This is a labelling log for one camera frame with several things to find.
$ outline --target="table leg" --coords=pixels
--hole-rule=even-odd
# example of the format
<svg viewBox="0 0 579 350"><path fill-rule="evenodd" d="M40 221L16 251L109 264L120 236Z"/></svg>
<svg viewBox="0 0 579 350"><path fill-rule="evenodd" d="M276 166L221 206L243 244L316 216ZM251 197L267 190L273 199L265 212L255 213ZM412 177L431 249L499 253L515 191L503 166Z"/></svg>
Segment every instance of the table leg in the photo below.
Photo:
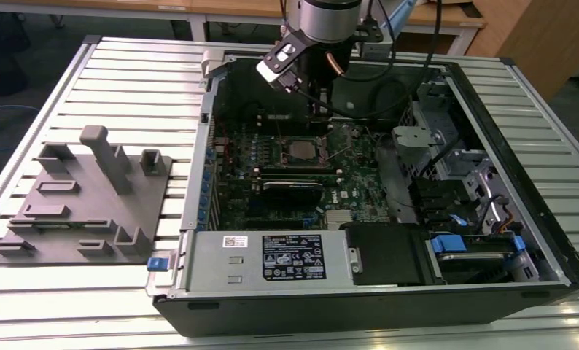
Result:
<svg viewBox="0 0 579 350"><path fill-rule="evenodd" d="M447 54L453 56L464 56L472 40L475 39L477 28L464 28L461 33L455 37L453 43L448 49Z"/></svg>
<svg viewBox="0 0 579 350"><path fill-rule="evenodd" d="M192 38L195 42L207 41L208 26L205 25L207 19L204 15L189 14L189 26L192 27Z"/></svg>
<svg viewBox="0 0 579 350"><path fill-rule="evenodd" d="M48 17L57 29L64 28L64 15L49 15Z"/></svg>

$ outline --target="metal bracket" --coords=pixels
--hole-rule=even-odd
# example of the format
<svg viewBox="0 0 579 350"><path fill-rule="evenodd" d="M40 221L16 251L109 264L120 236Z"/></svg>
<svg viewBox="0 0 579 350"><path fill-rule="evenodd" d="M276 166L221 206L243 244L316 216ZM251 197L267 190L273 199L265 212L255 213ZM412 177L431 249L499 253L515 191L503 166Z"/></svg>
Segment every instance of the metal bracket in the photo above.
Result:
<svg viewBox="0 0 579 350"><path fill-rule="evenodd" d="M211 72L224 64L224 50L205 50L203 53L203 76L211 78Z"/></svg>

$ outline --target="floor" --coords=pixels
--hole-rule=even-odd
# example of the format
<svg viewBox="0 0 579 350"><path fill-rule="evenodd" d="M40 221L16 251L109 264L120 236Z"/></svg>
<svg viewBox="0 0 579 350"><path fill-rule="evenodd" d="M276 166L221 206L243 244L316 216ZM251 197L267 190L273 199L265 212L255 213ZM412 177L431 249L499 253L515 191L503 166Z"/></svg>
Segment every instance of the floor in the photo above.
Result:
<svg viewBox="0 0 579 350"><path fill-rule="evenodd" d="M152 39L175 39L175 34L179 37L188 35L187 24L176 23L173 30L167 20L66 16L64 23L65 27L56 29L46 15L25 16L24 27L32 47L17 54L16 59L30 83L22 92L0 98L0 105L20 104L41 107L88 34ZM273 26L243 24L228 30L232 34L221 35L220 26L212 25L211 39L220 42L272 44L279 38L279 32ZM579 140L579 87L576 82L565 84L551 101L551 107ZM0 172L33 117L34 112L29 110L0 109Z"/></svg>

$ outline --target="metal frame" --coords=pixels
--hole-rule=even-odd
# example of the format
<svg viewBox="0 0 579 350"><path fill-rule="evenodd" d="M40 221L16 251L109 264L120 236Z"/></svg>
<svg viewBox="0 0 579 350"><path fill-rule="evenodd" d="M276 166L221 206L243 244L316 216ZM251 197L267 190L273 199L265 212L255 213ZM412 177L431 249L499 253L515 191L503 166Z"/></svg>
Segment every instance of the metal frame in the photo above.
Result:
<svg viewBox="0 0 579 350"><path fill-rule="evenodd" d="M33 149L38 149L41 140L65 141L70 133L49 130L50 125L78 128L86 120L105 120L117 125L125 125L138 131L134 133L110 133L129 142L154 142L163 128L175 135L184 129L193 130L187 117L161 117L154 123L142 118L136 122L129 116L84 115L82 118L64 117L56 111L69 110L70 98L77 98L72 91L74 85L88 87L94 81L86 76L94 68L98 57L117 57L129 69L137 61L133 57L144 57L152 61L150 71L161 76L161 72L200 64L203 51L207 48L223 48L264 53L269 46L248 44L195 43L161 41L150 39L102 38L94 48L90 59L88 50L93 45L84 44L73 64L56 86L54 93L38 115L25 136L22 146L13 155L13 161L6 165L0 176L0 213L10 213L18 200L22 201L26 189L33 185L33 176L40 168L28 160ZM424 55L400 53L400 59L421 60ZM533 97L531 86L516 77L509 68L495 58L435 56L435 60L457 62L464 70L476 92L485 103L487 109L500 128L516 157L533 180L544 200L555 212L556 219L567 232L569 241L579 252L579 148L575 141L564 136L564 131L552 120L549 109L537 108L540 98ZM156 96L180 92L184 98L199 99L203 92L199 83L192 80L197 75L189 71L183 78L171 82L160 82L149 75L138 74L132 69L130 80L102 80L102 86L96 88L126 88L137 93L141 86L156 89ZM104 101L105 98L121 98L106 94L82 96L86 100ZM142 109L144 102L136 101ZM192 159L192 141L187 144L161 144L157 146L163 154L173 156L177 162L173 166L171 183L164 200L154 256L165 254L179 246L180 215L184 206L187 176L189 175L189 160ZM125 149L137 149L136 143ZM0 219L0 237L5 232L5 220ZM469 349L477 344L483 349L503 349L525 346L543 349L579 349L579 300L556 306L540 306L488 325L463 327L415 328L401 330L380 330L375 332L329 332L283 337L220 337L183 338L163 319L145 294L145 283L149 274L144 266L97 266L46 268L0 268L0 349L26 347L29 349L89 349L89 348L145 348L145 347L193 347L213 346L216 349L275 349L293 348L296 342L311 341L312 347L335 347L336 349L417 349L440 347L443 349ZM171 273L156 273L153 281L159 287L169 287Z"/></svg>

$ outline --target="metal table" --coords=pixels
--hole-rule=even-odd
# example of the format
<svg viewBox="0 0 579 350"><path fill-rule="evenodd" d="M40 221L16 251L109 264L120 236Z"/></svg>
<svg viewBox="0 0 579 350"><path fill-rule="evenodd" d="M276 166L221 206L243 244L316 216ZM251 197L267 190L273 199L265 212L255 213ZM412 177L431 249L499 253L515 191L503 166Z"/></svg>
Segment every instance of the metal table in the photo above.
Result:
<svg viewBox="0 0 579 350"><path fill-rule="evenodd" d="M200 114L200 61L211 47L265 52L245 44L102 38L82 44L0 176L0 238L41 167L41 143L74 142L84 125L110 129L109 142L138 154L160 148L176 164L154 241L177 245ZM421 60L421 55L400 54ZM579 251L579 143L515 66L493 58L451 58L476 92ZM80 144L74 152L89 152ZM0 349L579 349L579 300L541 306L481 326L331 332L265 337L183 338L145 294L145 266L0 268ZM159 274L156 283L171 277Z"/></svg>

